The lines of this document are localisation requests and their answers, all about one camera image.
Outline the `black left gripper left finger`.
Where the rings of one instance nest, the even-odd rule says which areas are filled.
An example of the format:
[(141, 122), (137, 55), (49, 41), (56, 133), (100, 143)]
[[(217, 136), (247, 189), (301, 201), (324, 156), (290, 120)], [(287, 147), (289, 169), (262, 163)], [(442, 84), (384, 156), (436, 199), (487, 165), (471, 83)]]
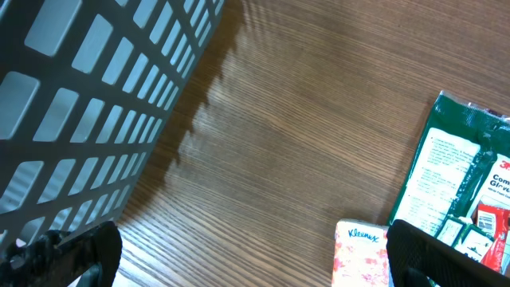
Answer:
[(48, 230), (27, 246), (9, 244), (1, 255), (2, 286), (111, 287), (120, 265), (122, 239), (103, 222), (76, 237)]

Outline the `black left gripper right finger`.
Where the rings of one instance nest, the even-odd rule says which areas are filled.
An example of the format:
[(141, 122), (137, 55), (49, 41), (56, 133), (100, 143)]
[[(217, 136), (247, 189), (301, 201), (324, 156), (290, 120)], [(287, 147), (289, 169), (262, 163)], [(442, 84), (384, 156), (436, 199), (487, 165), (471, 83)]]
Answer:
[(509, 278), (461, 254), (403, 220), (387, 231), (394, 287), (508, 287)]

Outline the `orange Kleenex tissue pack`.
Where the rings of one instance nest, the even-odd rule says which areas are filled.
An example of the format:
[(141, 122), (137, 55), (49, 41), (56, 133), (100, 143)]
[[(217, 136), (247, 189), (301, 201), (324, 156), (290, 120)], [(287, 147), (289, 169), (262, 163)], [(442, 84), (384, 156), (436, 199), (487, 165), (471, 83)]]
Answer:
[(354, 219), (340, 219), (335, 226), (331, 285), (393, 286), (386, 249), (387, 230), (387, 226)]

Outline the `black white small box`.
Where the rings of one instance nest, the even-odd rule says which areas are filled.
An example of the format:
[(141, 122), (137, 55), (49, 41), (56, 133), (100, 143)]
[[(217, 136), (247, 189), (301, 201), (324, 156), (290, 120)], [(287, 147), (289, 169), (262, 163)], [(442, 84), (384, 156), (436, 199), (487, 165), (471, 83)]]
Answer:
[(482, 261), (494, 243), (494, 238), (474, 225), (471, 218), (451, 214), (445, 218), (435, 238), (477, 262)]

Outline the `red stick sachet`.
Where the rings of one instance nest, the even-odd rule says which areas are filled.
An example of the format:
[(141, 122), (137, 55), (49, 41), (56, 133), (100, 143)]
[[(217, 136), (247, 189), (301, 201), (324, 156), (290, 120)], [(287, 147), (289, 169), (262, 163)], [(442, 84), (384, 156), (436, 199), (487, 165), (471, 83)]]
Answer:
[(509, 210), (479, 203), (477, 207), (477, 226), (490, 235), (494, 241), (481, 263), (490, 269), (504, 274), (505, 248), (509, 232)]

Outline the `green 3M gloves package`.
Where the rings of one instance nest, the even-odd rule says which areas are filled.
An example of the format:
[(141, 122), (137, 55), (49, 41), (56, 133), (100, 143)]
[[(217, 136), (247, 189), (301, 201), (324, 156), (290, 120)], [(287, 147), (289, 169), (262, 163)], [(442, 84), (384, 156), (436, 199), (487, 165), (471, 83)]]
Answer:
[(509, 118), (441, 92), (389, 220), (435, 237), (449, 214), (477, 226), (479, 203), (509, 210)]

